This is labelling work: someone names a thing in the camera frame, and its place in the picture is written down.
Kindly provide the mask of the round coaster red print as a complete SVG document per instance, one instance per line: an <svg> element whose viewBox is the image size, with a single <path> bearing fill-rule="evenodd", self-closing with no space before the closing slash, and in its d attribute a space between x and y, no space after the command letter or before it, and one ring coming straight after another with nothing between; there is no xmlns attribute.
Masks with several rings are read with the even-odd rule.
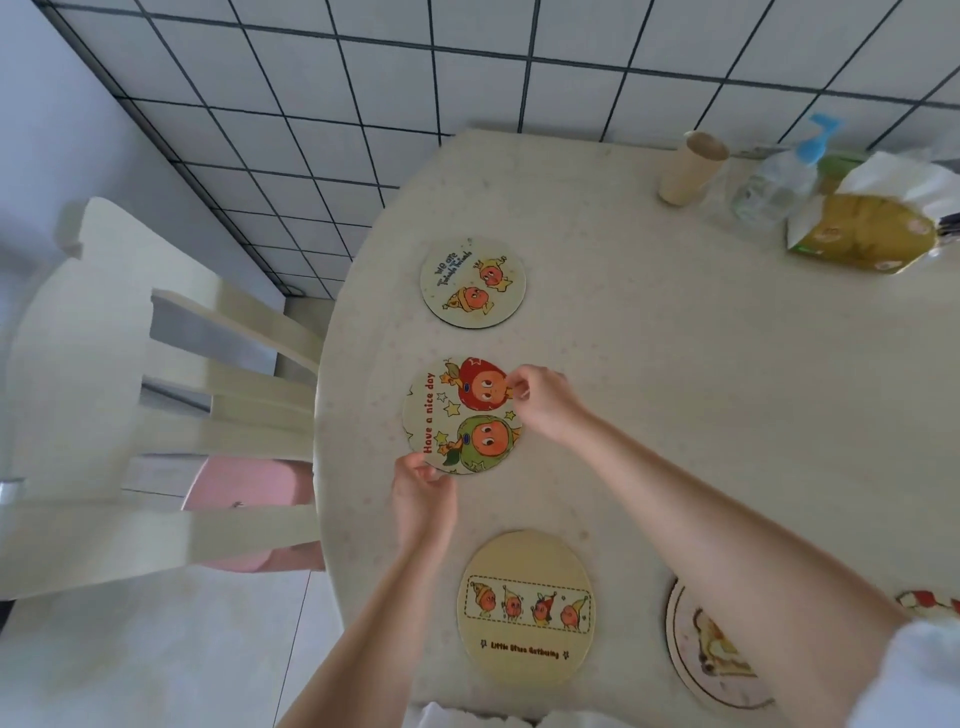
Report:
<svg viewBox="0 0 960 728"><path fill-rule="evenodd" d="M906 589L896 603L917 619L930 622L960 621L960 598L930 589Z"/></svg>

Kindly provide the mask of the white wooden chair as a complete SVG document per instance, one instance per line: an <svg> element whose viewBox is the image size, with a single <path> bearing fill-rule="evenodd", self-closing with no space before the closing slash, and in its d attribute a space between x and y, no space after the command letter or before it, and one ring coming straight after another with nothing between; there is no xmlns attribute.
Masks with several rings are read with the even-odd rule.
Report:
<svg viewBox="0 0 960 728"><path fill-rule="evenodd" d="M315 388L151 335L155 300L318 375L323 339L234 287L111 200L66 207L67 258L8 337L0 475L0 601L298 548L321 537L305 504L154 511L124 502L140 455L312 465Z"/></svg>

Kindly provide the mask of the yellow round coaster four characters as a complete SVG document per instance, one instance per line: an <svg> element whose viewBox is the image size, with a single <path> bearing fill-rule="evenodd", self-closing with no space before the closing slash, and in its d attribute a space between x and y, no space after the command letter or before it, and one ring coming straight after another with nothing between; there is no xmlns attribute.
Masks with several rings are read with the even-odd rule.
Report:
<svg viewBox="0 0 960 728"><path fill-rule="evenodd" d="M487 541L462 574L457 625L474 665L494 682L567 683L593 641L597 601L587 571L560 538L533 529Z"/></svg>

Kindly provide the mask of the clear pump bottle blue nozzle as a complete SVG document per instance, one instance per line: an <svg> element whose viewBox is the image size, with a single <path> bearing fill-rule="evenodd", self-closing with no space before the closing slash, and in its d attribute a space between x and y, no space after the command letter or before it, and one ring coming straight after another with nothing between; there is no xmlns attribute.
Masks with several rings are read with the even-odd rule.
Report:
<svg viewBox="0 0 960 728"><path fill-rule="evenodd" d="M822 113L809 119L819 128L814 136L767 157L736 190L730 211L738 221L773 227L786 222L810 197L819 181L819 163L844 121Z"/></svg>

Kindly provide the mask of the yellow-green tissue pack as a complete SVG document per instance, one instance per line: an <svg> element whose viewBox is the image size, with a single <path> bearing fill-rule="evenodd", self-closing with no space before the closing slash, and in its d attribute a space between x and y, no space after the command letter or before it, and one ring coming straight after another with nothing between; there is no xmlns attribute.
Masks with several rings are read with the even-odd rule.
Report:
<svg viewBox="0 0 960 728"><path fill-rule="evenodd" d="M895 275L960 242L960 172L917 154L877 151L786 222L786 251Z"/></svg>

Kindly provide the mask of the person's left forearm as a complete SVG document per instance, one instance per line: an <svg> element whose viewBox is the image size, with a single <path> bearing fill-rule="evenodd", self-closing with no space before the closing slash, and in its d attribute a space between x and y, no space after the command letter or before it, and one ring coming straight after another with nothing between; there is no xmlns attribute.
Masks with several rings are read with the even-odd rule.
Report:
<svg viewBox="0 0 960 728"><path fill-rule="evenodd" d="M405 545L275 728L401 728L447 553Z"/></svg>

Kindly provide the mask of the green packet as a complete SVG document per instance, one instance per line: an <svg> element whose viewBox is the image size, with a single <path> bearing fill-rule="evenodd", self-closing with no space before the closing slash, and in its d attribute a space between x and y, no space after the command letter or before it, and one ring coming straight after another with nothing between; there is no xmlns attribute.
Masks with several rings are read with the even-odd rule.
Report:
<svg viewBox="0 0 960 728"><path fill-rule="evenodd" d="M864 164L869 157L870 153L863 151L826 153L817 163L818 181L814 193L823 196L834 194L846 176Z"/></svg>

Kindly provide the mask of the person's white shirt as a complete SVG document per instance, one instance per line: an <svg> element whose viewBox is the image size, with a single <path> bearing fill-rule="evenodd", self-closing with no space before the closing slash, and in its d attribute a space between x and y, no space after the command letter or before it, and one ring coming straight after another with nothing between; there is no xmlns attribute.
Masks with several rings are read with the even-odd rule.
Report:
<svg viewBox="0 0 960 728"><path fill-rule="evenodd" d="M960 728L960 620L900 628L846 728Z"/></svg>

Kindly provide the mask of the person's left hand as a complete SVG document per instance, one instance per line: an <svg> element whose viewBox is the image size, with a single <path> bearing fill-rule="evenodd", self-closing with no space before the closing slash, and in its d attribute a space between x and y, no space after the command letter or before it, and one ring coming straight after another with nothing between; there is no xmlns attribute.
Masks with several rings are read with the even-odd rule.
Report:
<svg viewBox="0 0 960 728"><path fill-rule="evenodd" d="M437 470L426 455L413 452L394 462L391 505L402 552L430 554L443 559L458 520L456 498L428 498L426 472Z"/></svg>

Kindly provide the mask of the person's right hand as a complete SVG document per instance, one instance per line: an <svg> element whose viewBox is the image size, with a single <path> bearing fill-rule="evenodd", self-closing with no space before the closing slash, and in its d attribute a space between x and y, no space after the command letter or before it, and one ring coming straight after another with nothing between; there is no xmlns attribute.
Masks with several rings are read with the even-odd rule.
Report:
<svg viewBox="0 0 960 728"><path fill-rule="evenodd" d="M535 387L529 404L515 404L515 411L526 427L550 441L571 446L595 419L574 392L566 376L539 365L521 365L511 371L506 383L531 382Z"/></svg>

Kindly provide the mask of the pink stool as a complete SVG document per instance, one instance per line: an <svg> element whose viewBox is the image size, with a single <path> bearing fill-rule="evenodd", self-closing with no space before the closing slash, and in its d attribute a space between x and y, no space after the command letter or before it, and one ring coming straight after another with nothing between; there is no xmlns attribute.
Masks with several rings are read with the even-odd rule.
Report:
<svg viewBox="0 0 960 728"><path fill-rule="evenodd" d="M182 510L208 511L270 505L314 504L312 466L295 460L209 456L200 467ZM204 567L236 574L326 570L318 540L204 562Z"/></svg>

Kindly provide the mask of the person's right forearm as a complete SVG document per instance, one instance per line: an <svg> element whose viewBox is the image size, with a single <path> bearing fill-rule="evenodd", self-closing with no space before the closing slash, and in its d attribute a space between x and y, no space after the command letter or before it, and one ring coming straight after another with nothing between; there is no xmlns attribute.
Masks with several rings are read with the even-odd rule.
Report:
<svg viewBox="0 0 960 728"><path fill-rule="evenodd" d="M793 724L846 724L907 622L889 596L602 418L558 441L606 482Z"/></svg>

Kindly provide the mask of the white round coaster brown rim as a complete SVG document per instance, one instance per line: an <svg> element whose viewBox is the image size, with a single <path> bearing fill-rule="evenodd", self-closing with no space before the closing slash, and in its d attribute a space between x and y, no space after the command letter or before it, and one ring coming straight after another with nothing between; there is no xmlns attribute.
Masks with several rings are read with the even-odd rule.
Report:
<svg viewBox="0 0 960 728"><path fill-rule="evenodd" d="M663 625L673 669L702 705L727 717L775 706L771 690L679 578L666 598Z"/></svg>

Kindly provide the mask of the round coaster two fruit characters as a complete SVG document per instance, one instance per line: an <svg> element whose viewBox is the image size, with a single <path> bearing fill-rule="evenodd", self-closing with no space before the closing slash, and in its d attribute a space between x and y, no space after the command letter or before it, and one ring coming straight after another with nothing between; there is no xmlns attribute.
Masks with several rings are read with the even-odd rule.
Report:
<svg viewBox="0 0 960 728"><path fill-rule="evenodd" d="M450 475L497 467L523 432L506 371L479 356L425 365L405 395L401 420L411 451Z"/></svg>

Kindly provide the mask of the beige paper cup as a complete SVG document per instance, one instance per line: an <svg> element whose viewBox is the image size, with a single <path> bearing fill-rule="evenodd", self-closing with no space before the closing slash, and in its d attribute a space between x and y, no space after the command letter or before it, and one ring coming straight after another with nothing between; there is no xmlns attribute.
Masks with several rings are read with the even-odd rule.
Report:
<svg viewBox="0 0 960 728"><path fill-rule="evenodd" d="M675 208L696 202L730 155L728 145L720 138L702 130L687 132L661 174L659 200Z"/></svg>

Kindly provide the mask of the small round coaster three characters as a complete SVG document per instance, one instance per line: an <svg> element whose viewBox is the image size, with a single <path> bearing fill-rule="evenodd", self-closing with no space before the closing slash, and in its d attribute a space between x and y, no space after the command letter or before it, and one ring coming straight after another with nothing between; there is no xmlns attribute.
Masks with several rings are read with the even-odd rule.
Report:
<svg viewBox="0 0 960 728"><path fill-rule="evenodd" d="M477 331L503 324L520 310L527 271L505 242L462 235L427 246L418 282L427 309L440 321Z"/></svg>

